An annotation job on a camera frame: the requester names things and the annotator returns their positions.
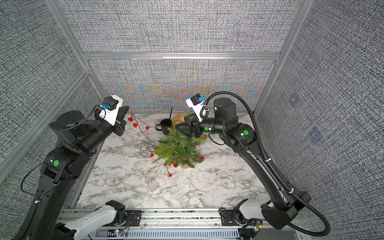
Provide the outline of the small green christmas tree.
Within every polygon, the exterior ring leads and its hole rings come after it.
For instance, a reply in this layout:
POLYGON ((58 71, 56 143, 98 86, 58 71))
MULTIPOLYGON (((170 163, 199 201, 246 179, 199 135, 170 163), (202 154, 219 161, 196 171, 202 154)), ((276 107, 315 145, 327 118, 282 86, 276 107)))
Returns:
POLYGON ((164 161, 164 166, 188 166, 194 168, 205 158, 201 153, 201 146, 207 141, 207 136, 189 138, 176 128, 171 128, 168 135, 161 137, 155 147, 157 158, 154 163, 164 161))

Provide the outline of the red string lights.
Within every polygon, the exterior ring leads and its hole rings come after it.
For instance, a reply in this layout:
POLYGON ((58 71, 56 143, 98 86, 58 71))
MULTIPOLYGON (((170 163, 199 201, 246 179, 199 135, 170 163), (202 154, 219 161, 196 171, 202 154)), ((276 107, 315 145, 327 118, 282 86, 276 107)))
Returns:
MULTIPOLYGON (((151 147, 151 144, 150 144, 150 141, 149 141, 149 136, 147 135, 147 132, 150 129, 155 129, 155 126, 150 126, 149 124, 146 124, 137 115, 133 114, 132 112, 130 112, 130 117, 128 118, 128 120, 129 120, 129 122, 132 123, 134 128, 138 128, 140 130, 141 134, 143 134, 143 136, 144 136, 144 138, 146 140, 146 143, 148 145, 148 149, 150 150, 150 157, 151 158, 157 158, 157 156, 154 154, 155 147, 154 148, 151 147)), ((148 179, 148 174, 151 173, 153 170, 155 170, 157 168, 160 168, 160 167, 164 167, 166 169, 166 171, 168 173, 168 177, 171 178, 173 176, 173 174, 169 170, 170 167, 166 167, 166 166, 164 166, 164 163, 161 163, 160 165, 153 166, 152 168, 150 168, 147 171, 147 173, 145 175, 146 182, 149 180, 148 179)), ((178 165, 174 164, 171 167, 177 168, 177 167, 188 167, 188 166, 178 166, 178 165)))

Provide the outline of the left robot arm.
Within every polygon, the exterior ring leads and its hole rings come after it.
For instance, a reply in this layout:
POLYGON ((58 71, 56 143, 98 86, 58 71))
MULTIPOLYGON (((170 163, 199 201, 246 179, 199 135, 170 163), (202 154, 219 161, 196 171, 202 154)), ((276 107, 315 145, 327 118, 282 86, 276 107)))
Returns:
POLYGON ((57 222, 67 195, 97 153, 98 146, 112 133, 118 136, 124 133, 124 117, 129 107, 115 108, 117 115, 111 122, 107 121, 111 114, 108 107, 107 104, 95 106, 94 120, 88 120, 80 111, 70 111, 50 124, 61 144, 49 152, 40 165, 35 199, 15 240, 80 240, 104 225, 124 223, 125 206, 114 200, 83 218, 57 222))

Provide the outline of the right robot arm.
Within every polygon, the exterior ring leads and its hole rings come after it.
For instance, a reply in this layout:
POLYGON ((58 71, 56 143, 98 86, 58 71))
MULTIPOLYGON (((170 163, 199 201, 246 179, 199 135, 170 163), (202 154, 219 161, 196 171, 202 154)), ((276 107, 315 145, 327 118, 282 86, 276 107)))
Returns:
POLYGON ((268 202, 244 199, 234 207, 233 218, 240 225, 259 219, 267 221, 275 229, 282 229, 304 206, 285 192, 268 169, 262 159, 256 132, 251 126, 239 122, 236 104, 229 98, 218 98, 214 100, 214 117, 203 119, 199 112, 205 102, 200 95, 187 99, 186 103, 194 114, 190 120, 177 124, 176 128, 190 138, 198 138, 203 133, 219 135, 226 146, 246 161, 267 190, 268 202))

